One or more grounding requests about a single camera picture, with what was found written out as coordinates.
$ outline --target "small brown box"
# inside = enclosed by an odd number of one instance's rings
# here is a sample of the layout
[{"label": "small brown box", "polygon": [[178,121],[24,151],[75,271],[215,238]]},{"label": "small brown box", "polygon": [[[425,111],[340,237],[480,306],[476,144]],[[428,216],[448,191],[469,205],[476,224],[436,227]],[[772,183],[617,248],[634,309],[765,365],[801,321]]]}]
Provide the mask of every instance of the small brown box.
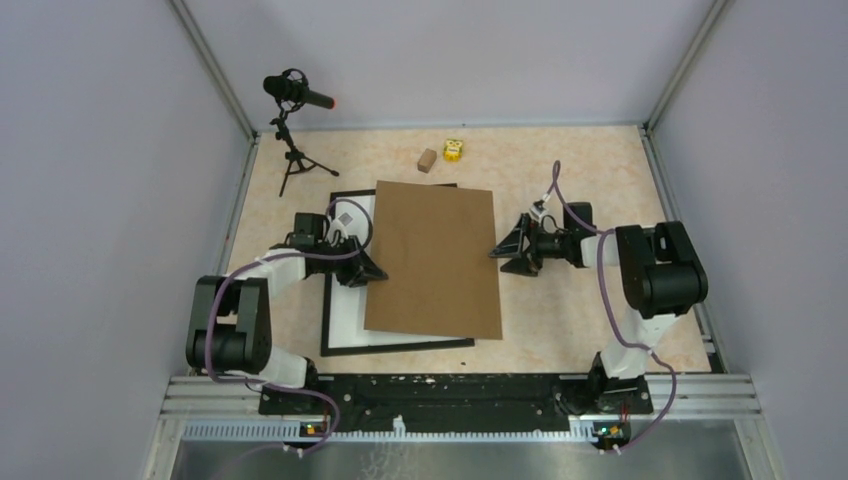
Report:
[{"label": "small brown box", "polygon": [[424,150],[424,153],[421,154],[421,158],[418,159],[418,171],[424,173],[430,173],[430,169],[433,168],[433,164],[436,163],[436,151],[430,150],[429,148]]}]

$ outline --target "white wall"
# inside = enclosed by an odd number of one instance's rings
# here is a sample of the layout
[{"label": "white wall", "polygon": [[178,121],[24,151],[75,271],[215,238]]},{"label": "white wall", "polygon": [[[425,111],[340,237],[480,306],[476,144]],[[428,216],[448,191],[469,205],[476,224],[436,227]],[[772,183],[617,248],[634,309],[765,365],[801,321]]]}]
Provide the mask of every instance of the white wall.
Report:
[{"label": "white wall", "polygon": [[844,478],[848,3],[736,2],[659,130],[731,365],[792,478]]},{"label": "white wall", "polygon": [[299,128],[637,123],[711,0],[189,0],[254,128],[267,75],[302,69],[337,107]]},{"label": "white wall", "polygon": [[0,13],[0,471],[141,475],[246,141],[164,1]]}]

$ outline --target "cardboard box lid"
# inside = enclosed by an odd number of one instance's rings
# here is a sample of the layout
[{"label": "cardboard box lid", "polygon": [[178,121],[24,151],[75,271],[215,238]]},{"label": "cardboard box lid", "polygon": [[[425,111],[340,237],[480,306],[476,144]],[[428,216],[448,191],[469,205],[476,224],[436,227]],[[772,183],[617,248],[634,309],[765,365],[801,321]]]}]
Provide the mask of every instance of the cardboard box lid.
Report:
[{"label": "cardboard box lid", "polygon": [[501,339],[492,192],[377,182],[365,328]]}]

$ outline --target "yellow toy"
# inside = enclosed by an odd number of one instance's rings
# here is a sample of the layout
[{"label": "yellow toy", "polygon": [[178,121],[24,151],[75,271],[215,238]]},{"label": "yellow toy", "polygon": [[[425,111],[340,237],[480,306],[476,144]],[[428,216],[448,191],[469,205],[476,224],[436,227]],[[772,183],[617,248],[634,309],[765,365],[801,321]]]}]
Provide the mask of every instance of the yellow toy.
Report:
[{"label": "yellow toy", "polygon": [[462,156],[462,140],[449,138],[445,140],[444,157],[448,162],[458,162]]}]

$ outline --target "table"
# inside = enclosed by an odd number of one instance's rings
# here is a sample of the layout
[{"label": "table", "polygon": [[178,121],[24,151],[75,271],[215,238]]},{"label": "table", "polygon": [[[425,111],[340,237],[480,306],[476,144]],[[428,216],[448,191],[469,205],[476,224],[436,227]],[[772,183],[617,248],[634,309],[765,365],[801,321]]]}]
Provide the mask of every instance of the table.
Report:
[{"label": "table", "polygon": [[[562,161],[560,185],[568,201],[590,201],[601,228],[653,225],[664,220],[635,126],[460,128],[314,131],[293,134],[308,156],[341,172],[315,169],[289,179],[283,142],[263,134],[230,257],[229,271],[282,242],[295,212],[323,212],[331,192],[374,188],[377,180],[450,183],[492,190],[498,241],[537,200]],[[462,160],[441,158],[430,173],[416,162],[425,148],[441,151],[446,138],[465,142]],[[548,207],[559,221],[555,199]],[[618,269],[608,269],[614,305],[626,302]],[[271,301],[274,344],[315,361],[323,373],[586,372],[612,337],[596,272],[547,261],[538,278],[501,274],[503,340],[469,348],[320,357],[323,276],[289,287]],[[690,312],[663,337],[657,352],[679,371],[709,371],[701,333]],[[651,362],[650,371],[664,371]]]}]

